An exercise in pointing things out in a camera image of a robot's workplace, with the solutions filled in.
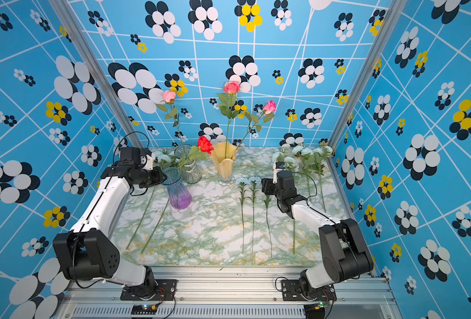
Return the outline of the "purple tinted glass vase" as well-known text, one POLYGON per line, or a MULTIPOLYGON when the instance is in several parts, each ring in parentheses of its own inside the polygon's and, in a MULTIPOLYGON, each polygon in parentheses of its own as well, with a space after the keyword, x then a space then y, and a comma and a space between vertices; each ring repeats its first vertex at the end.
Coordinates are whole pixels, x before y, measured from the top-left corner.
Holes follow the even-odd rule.
POLYGON ((168 167, 163 173, 166 176, 163 185, 166 186, 170 205, 174 209, 186 209, 192 202, 192 196, 182 182, 181 171, 177 167, 168 167))

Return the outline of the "clear ribbed glass vase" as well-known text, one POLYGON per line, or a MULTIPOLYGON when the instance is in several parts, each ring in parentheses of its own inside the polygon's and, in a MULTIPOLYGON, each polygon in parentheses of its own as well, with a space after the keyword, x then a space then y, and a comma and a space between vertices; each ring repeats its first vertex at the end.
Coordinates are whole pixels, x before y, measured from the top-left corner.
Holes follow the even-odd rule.
POLYGON ((179 161, 178 168, 181 173, 182 181, 187 184, 198 183, 202 179, 202 173, 194 159, 189 158, 191 145, 178 146, 174 150, 174 155, 179 161))

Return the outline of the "yellow beige vase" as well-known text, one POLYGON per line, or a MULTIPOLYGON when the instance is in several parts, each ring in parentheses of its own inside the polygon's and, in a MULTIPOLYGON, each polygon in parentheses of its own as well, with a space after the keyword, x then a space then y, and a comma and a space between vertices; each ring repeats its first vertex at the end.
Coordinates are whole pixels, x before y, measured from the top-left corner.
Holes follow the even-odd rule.
POLYGON ((222 186, 228 186, 234 180, 232 170, 237 152, 238 148, 228 142, 220 142, 214 145, 210 158, 220 176, 220 184, 222 186))

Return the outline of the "light blue peony bouquet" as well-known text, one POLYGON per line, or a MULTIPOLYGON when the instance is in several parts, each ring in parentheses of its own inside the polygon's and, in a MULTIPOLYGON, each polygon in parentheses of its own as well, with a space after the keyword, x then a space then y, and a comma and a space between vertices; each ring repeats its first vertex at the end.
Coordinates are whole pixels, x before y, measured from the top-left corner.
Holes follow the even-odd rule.
POLYGON ((322 179, 324 176, 325 162, 326 160, 330 159, 332 153, 333 149, 328 145, 328 143, 320 143, 319 147, 313 150, 313 170, 319 176, 318 184, 321 192, 321 202, 324 211, 326 211, 326 204, 322 189, 322 179))

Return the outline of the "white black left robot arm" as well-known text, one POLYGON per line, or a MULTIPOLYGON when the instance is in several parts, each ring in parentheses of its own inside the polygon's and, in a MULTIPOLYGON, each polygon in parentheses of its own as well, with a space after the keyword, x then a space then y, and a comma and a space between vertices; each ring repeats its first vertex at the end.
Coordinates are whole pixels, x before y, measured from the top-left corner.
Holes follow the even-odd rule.
POLYGON ((145 300, 158 290, 152 269, 123 259, 110 238, 134 190, 147 190, 167 177, 160 167, 154 166, 148 149, 126 146, 121 148, 119 157, 103 171, 99 188, 84 214, 68 233, 55 237, 53 248, 64 277, 77 286, 83 281, 94 284, 105 280, 145 300))

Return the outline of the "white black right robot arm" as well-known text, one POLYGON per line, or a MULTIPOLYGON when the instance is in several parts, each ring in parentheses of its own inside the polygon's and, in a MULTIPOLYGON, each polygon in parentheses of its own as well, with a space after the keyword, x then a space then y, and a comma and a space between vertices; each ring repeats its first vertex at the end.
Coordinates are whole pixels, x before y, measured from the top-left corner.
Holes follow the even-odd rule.
POLYGON ((313 206, 298 194, 294 173, 275 168, 272 178, 263 178, 262 192, 276 199, 279 210, 316 232, 321 261, 302 271, 296 290, 304 300, 335 296, 333 285, 358 279, 374 269, 369 248, 359 224, 351 218, 339 219, 313 206))

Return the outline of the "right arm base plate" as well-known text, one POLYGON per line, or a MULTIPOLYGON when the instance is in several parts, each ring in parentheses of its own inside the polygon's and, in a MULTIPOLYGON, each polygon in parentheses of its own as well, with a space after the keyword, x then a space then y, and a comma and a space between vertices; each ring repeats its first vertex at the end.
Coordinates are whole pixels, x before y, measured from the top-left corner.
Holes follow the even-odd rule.
POLYGON ((305 280, 280 279, 279 291, 284 302, 310 302, 329 304, 337 300, 333 284, 311 288, 305 280))

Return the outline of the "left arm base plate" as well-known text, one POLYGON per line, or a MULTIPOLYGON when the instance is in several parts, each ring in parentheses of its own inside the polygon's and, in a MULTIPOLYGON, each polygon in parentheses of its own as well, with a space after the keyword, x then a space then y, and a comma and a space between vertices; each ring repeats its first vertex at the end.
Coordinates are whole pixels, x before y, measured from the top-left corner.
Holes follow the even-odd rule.
POLYGON ((178 281, 175 279, 158 279, 149 285, 122 289, 120 299, 124 301, 173 301, 178 281))

